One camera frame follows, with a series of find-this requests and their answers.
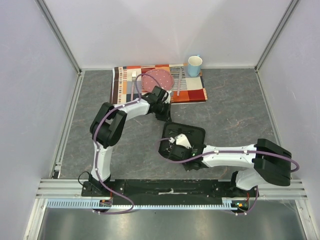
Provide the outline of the black zip tool case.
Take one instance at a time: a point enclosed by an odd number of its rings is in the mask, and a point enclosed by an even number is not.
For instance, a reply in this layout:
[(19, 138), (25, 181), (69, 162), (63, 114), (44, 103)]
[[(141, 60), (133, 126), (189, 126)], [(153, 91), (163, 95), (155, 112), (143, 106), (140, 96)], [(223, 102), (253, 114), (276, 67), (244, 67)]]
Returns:
[(177, 122), (164, 124), (158, 153), (171, 161), (184, 161), (203, 153), (206, 131)]

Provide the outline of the silver thinning scissors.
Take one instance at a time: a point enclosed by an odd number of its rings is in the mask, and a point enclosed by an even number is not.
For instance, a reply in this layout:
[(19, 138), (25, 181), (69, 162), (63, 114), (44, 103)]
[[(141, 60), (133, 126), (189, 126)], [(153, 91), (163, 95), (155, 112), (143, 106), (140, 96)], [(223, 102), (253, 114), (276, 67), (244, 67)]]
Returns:
[(172, 151), (172, 149), (173, 149), (173, 146), (174, 146), (174, 145), (170, 143), (170, 144), (167, 146), (167, 148), (165, 148), (164, 150), (167, 151), (168, 153), (170, 153), (170, 152)]

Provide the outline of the black hair clip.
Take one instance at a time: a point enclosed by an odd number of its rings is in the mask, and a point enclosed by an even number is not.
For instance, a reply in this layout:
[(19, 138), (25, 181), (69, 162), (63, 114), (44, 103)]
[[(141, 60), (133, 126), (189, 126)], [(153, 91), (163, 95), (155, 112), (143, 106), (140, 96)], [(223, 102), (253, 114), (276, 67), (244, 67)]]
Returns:
[(184, 135), (188, 135), (188, 134), (192, 134), (194, 131), (193, 130), (183, 130), (182, 128), (178, 128), (178, 129), (169, 129), (169, 135), (171, 134), (184, 134)]

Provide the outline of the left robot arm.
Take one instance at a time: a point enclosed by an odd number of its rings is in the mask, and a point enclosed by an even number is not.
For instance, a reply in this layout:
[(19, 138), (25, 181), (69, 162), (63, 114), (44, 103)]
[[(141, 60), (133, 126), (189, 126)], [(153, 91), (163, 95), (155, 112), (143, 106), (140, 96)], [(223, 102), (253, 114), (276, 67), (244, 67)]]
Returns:
[(148, 114), (155, 114), (157, 120), (170, 122), (171, 92), (155, 86), (152, 92), (140, 95), (132, 101), (116, 105), (105, 102), (100, 107), (90, 126), (94, 144), (91, 174), (96, 180), (92, 191), (99, 197), (106, 196), (110, 191), (107, 181), (111, 177), (113, 148), (122, 136), (126, 121)]

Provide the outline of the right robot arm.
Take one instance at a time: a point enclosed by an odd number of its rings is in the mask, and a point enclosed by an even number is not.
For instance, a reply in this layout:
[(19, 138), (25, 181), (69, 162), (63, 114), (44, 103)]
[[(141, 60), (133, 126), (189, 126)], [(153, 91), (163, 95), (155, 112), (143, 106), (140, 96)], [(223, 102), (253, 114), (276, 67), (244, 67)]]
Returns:
[(229, 184), (229, 191), (235, 197), (264, 183), (280, 187), (291, 184), (291, 153), (264, 138), (245, 146), (218, 147), (191, 145), (188, 138), (181, 134), (169, 139), (163, 156), (173, 163), (183, 164), (187, 170), (220, 166), (240, 168)]

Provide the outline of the pink dotted plate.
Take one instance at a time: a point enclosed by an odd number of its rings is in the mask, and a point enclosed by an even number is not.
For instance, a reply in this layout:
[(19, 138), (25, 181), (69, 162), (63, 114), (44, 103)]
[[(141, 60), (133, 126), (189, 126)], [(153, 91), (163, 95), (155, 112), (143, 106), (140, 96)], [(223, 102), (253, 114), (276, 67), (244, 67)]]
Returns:
[(142, 76), (142, 87), (146, 92), (152, 92), (158, 86), (166, 91), (170, 91), (174, 85), (173, 76), (164, 69), (152, 69)]

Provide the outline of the colourful patchwork placemat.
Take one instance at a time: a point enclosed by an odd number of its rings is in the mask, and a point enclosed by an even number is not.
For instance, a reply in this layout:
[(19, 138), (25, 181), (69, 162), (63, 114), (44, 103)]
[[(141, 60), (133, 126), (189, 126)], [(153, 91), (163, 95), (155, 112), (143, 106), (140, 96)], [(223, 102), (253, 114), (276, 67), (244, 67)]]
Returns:
[(110, 90), (112, 104), (135, 100), (138, 93), (150, 93), (155, 86), (170, 93), (173, 104), (202, 103), (208, 100), (202, 73), (188, 74), (186, 63), (119, 66), (112, 71)]

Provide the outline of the light blue mug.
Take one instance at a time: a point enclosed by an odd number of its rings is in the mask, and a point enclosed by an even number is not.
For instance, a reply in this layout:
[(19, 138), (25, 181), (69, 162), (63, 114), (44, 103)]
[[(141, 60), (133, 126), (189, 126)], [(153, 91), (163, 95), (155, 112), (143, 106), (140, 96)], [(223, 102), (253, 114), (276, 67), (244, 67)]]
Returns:
[(203, 60), (199, 55), (190, 56), (188, 58), (187, 73), (194, 78), (200, 74)]

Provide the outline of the pink handled knife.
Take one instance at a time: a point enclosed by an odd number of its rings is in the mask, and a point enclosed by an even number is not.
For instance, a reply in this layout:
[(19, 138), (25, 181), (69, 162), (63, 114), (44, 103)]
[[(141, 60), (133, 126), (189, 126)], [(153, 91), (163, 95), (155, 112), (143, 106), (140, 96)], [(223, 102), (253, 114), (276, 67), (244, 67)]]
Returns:
[(180, 96), (182, 77), (183, 77), (183, 67), (181, 66), (179, 69), (178, 84), (177, 84), (177, 96), (178, 97)]

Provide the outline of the pink handled fork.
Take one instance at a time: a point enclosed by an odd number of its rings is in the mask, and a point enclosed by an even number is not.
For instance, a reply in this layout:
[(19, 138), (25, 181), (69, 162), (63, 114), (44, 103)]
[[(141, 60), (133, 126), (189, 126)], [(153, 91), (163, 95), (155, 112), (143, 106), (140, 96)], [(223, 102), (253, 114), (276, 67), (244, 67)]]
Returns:
[(137, 78), (137, 72), (133, 71), (131, 73), (131, 94), (130, 94), (131, 101), (134, 100), (136, 78)]

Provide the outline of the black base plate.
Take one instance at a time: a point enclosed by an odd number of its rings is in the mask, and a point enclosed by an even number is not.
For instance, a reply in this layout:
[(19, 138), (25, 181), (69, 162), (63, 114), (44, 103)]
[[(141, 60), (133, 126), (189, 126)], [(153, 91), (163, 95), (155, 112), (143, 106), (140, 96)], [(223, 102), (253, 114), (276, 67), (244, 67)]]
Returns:
[(243, 190), (231, 181), (216, 179), (112, 179), (105, 183), (111, 190), (133, 199), (138, 195), (191, 195), (214, 198), (254, 198), (257, 187)]

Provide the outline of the aluminium frame rail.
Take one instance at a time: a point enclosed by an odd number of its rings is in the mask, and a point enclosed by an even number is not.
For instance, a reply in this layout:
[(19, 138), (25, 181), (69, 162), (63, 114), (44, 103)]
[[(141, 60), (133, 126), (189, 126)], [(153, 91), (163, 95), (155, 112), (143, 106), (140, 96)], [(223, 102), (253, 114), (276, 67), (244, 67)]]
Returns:
[[(133, 199), (135, 195), (200, 195), (214, 198), (245, 199), (260, 196), (270, 200), (305, 200), (307, 194), (303, 183), (294, 179), (290, 186), (276, 186), (263, 183), (250, 190), (231, 185), (228, 180), (213, 179), (112, 179), (107, 186), (113, 191)], [(36, 197), (38, 198), (106, 198), (112, 196), (102, 186), (92, 186), (87, 180), (42, 179)]]

